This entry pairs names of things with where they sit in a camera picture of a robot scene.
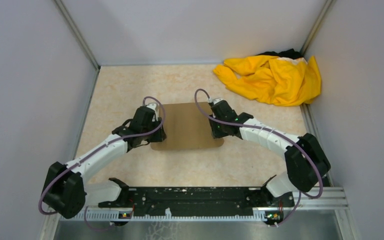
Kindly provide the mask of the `brown cardboard box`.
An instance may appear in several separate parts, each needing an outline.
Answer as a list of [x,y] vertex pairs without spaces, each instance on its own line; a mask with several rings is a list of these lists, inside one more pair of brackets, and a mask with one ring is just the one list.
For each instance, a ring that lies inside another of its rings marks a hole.
[[202,150],[219,148],[223,138],[213,138],[209,119],[194,102],[163,105],[166,118],[163,129],[166,139],[151,143],[155,151]]

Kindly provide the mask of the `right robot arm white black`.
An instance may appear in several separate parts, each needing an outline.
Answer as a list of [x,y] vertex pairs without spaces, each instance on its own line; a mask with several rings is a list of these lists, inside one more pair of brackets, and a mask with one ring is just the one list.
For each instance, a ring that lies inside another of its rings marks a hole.
[[263,124],[253,115],[237,114],[228,102],[217,98],[209,102],[210,125],[214,138],[234,136],[257,143],[284,159],[286,171],[271,177],[262,187],[261,199],[267,206],[275,206],[282,195],[309,192],[331,169],[331,164],[318,139],[281,132]]

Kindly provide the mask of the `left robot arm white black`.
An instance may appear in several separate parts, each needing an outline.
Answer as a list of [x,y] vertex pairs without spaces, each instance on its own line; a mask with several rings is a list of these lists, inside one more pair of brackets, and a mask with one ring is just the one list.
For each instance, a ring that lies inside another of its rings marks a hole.
[[164,121],[166,110],[162,104],[149,103],[136,109],[133,118],[111,131],[99,145],[67,163],[53,163],[47,172],[38,209],[47,215],[42,205],[47,204],[66,219],[76,216],[86,205],[88,181],[113,160],[138,148],[145,141],[160,143],[166,139]]

